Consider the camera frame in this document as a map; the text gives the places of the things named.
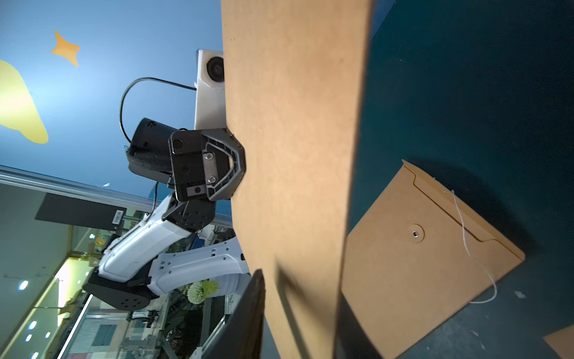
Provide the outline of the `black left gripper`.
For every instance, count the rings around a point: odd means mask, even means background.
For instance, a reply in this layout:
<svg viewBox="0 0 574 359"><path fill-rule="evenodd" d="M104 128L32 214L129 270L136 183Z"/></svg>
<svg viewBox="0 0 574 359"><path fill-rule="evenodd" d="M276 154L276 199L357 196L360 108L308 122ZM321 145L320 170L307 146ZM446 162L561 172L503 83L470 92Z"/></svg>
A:
<svg viewBox="0 0 574 359"><path fill-rule="evenodd" d="M230 200L247 167L230 130L177 130L149 118L138 125L126 157L132 173L168 185L179 202Z"/></svg>

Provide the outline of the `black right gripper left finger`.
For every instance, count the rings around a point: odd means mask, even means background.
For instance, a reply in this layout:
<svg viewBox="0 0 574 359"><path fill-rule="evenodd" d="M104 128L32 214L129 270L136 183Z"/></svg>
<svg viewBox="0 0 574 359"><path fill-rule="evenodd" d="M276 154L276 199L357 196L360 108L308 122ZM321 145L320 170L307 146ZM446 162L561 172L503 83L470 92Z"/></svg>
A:
<svg viewBox="0 0 574 359"><path fill-rule="evenodd" d="M251 276L236 310L202 358L260 358L265 318L265 279L261 269Z"/></svg>

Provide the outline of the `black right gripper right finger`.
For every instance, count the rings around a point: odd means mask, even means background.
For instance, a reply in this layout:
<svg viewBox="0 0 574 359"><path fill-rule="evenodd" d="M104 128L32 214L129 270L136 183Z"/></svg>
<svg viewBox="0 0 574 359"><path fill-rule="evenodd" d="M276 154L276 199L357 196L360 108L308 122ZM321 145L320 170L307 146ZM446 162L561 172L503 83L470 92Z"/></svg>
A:
<svg viewBox="0 0 574 359"><path fill-rule="evenodd" d="M343 295L339 300L334 358L381 359Z"/></svg>

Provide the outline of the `brown kraft envelope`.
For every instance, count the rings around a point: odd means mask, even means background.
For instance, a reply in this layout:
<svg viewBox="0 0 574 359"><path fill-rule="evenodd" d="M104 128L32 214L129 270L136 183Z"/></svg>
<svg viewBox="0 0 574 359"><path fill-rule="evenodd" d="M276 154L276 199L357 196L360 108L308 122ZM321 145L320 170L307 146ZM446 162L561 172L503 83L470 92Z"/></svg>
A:
<svg viewBox="0 0 574 359"><path fill-rule="evenodd" d="M460 198L405 162L348 235L342 293L379 354L396 358L525 258Z"/></svg>
<svg viewBox="0 0 574 359"><path fill-rule="evenodd" d="M371 1L223 1L227 125L246 152L231 200L282 358L332 358Z"/></svg>
<svg viewBox="0 0 574 359"><path fill-rule="evenodd" d="M574 325L548 334L544 341L561 359L574 359Z"/></svg>

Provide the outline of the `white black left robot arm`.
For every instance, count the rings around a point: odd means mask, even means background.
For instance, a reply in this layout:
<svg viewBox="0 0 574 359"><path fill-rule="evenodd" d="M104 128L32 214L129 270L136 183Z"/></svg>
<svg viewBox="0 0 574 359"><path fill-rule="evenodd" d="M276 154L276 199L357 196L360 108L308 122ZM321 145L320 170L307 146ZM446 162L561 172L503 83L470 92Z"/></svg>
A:
<svg viewBox="0 0 574 359"><path fill-rule="evenodd" d="M131 165L173 191L145 220L106 245L85 292L131 312L185 285L248 273L236 238L168 252L211 224L216 203L229 200L245 175L245 149L228 129L178 130L144 118L126 155Z"/></svg>

